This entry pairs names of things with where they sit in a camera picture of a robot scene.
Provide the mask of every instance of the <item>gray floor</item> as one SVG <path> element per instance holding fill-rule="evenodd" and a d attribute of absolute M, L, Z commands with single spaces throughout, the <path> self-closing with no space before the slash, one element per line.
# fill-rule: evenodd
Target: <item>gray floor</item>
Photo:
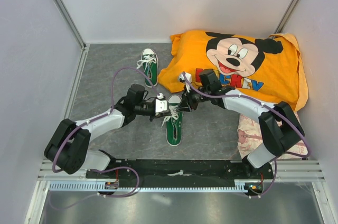
<path fill-rule="evenodd" d="M 111 78 L 119 68 L 134 67 L 145 48 L 152 48 L 159 59 L 159 69 L 172 59 L 171 44 L 95 44 L 91 45 L 75 99 L 71 119 L 82 120 L 110 107 Z M 127 93 L 131 84 L 144 85 L 144 79 L 131 70 L 120 72 L 114 84 L 115 100 Z M 162 86 L 166 97 L 170 93 Z M 155 96 L 153 91 L 148 96 Z M 210 103 L 183 116 L 182 142 L 172 147 L 166 142 L 162 119 L 152 123 L 137 117 L 124 128 L 97 138 L 90 149 L 102 149 L 117 158 L 231 159 L 240 160 L 237 150 L 239 115 Z"/>
<path fill-rule="evenodd" d="M 94 194 L 49 193 L 57 208 Z M 276 183 L 261 199 L 233 193 L 141 192 L 121 199 L 93 197 L 63 211 L 46 204 L 44 212 L 41 224 L 323 224 L 311 183 Z"/>

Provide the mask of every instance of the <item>cartoon face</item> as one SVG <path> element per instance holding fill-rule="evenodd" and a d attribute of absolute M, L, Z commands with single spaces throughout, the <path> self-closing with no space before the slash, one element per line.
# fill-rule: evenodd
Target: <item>cartoon face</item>
<path fill-rule="evenodd" d="M 256 71 L 252 62 L 258 55 L 258 48 L 251 43 L 242 44 L 238 38 L 222 39 L 217 48 L 207 50 L 206 55 L 226 76 L 236 73 L 247 77 Z"/>
<path fill-rule="evenodd" d="M 255 39 L 251 42 L 233 35 L 206 32 L 214 37 L 206 45 L 206 56 L 225 76 L 238 74 L 242 77 L 253 75 L 261 66 L 266 53 L 278 54 L 283 50 L 280 41 Z"/>

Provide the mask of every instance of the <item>cartoon ear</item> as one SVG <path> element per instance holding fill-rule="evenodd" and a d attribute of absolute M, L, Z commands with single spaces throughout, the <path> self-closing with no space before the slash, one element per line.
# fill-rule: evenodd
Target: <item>cartoon ear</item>
<path fill-rule="evenodd" d="M 213 38 L 220 38 L 220 39 L 225 39 L 225 38 L 230 38 L 233 35 L 231 34 L 220 34 L 220 33 L 215 33 L 215 32 L 205 32 L 208 36 L 212 36 Z"/>
<path fill-rule="evenodd" d="M 261 51 L 266 53 L 278 54 L 283 51 L 283 45 L 280 41 L 276 42 L 273 39 L 256 39 L 255 45 Z"/>

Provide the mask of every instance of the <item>pink patterned cloth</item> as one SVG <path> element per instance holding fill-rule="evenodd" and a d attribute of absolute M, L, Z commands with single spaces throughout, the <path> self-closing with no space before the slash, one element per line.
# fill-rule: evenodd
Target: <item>pink patterned cloth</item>
<path fill-rule="evenodd" d="M 238 150 L 242 158 L 250 154 L 263 142 L 259 124 L 257 124 L 255 121 L 242 114 L 239 116 L 239 124 L 237 131 L 238 131 Z M 297 154 L 307 154 L 307 149 L 303 141 L 298 142 L 288 151 Z M 290 154 L 284 154 L 278 159 L 291 159 L 291 158 L 299 158 L 299 157 Z"/>

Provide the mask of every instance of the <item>green sneaker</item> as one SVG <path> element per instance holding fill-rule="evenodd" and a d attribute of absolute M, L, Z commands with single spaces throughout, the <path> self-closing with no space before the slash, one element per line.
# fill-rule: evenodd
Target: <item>green sneaker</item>
<path fill-rule="evenodd" d="M 152 49 L 144 49 L 141 54 L 141 59 L 137 61 L 137 69 L 143 66 L 144 74 L 148 76 L 154 86 L 158 83 L 157 69 L 158 69 L 158 58 Z M 151 87 L 150 83 L 145 80 L 146 86 Z"/>
<path fill-rule="evenodd" d="M 177 146 L 182 139 L 182 117 L 183 112 L 176 112 L 176 108 L 181 102 L 181 96 L 172 95 L 168 99 L 168 107 L 171 116 L 166 116 L 162 125 L 166 124 L 167 142 L 171 146 Z"/>

